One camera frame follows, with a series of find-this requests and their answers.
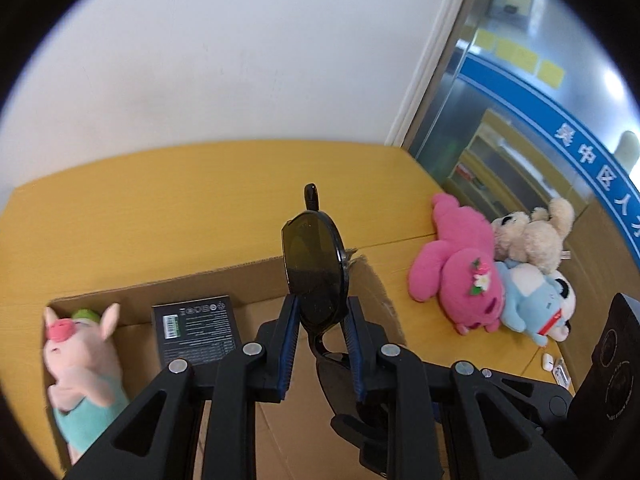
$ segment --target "flower decoration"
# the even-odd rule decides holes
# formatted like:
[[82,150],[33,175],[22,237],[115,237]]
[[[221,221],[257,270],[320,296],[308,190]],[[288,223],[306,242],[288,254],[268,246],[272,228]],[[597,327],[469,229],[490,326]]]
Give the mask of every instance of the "flower decoration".
[[489,286],[491,285],[491,272],[489,271],[489,265],[482,262],[480,258],[474,260],[471,265],[476,272],[474,273],[474,284],[471,290],[469,290],[469,294],[478,296],[489,290]]

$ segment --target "blue banner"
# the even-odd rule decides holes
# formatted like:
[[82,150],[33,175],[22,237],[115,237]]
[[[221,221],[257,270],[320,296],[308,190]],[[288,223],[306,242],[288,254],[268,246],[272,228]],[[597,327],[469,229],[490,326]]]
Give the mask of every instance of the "blue banner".
[[468,54],[458,77],[516,114],[571,163],[617,224],[640,267],[640,196],[602,143],[556,102],[494,63]]

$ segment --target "yellow table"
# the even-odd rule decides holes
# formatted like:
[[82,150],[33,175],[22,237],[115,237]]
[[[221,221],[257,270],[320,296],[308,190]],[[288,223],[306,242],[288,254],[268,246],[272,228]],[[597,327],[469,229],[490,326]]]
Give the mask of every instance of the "yellow table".
[[[525,336],[501,329],[461,337],[435,301],[409,298],[406,272],[433,239],[430,199],[440,188],[403,150],[273,140],[119,156],[25,184],[0,217],[0,382],[50,468],[60,471],[44,412],[43,307],[277,256],[280,229],[303,209],[308,182],[345,245],[379,274],[421,358],[537,373],[538,350]],[[550,351],[559,354],[555,345]]]

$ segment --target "pink plush toy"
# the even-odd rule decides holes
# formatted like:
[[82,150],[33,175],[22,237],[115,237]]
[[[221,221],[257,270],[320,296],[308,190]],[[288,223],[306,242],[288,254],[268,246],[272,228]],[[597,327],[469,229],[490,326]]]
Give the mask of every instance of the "pink plush toy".
[[456,330],[500,326],[504,288],[494,265],[494,232],[475,209],[460,207],[446,193],[433,197],[438,240],[425,244],[409,271],[409,294],[426,301],[439,292],[440,304]]
[[110,341],[119,311],[114,303],[102,318],[91,310],[79,310],[71,319],[58,319],[52,308],[45,310],[44,362],[56,380],[49,387],[49,400],[72,464],[128,403]]

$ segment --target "pig snout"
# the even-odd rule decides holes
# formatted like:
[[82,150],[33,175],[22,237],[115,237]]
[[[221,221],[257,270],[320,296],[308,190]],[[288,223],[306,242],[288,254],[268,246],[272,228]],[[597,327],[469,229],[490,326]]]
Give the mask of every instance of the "pig snout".
[[47,339],[54,343],[62,343],[76,333],[76,325],[72,319],[59,319],[47,327]]

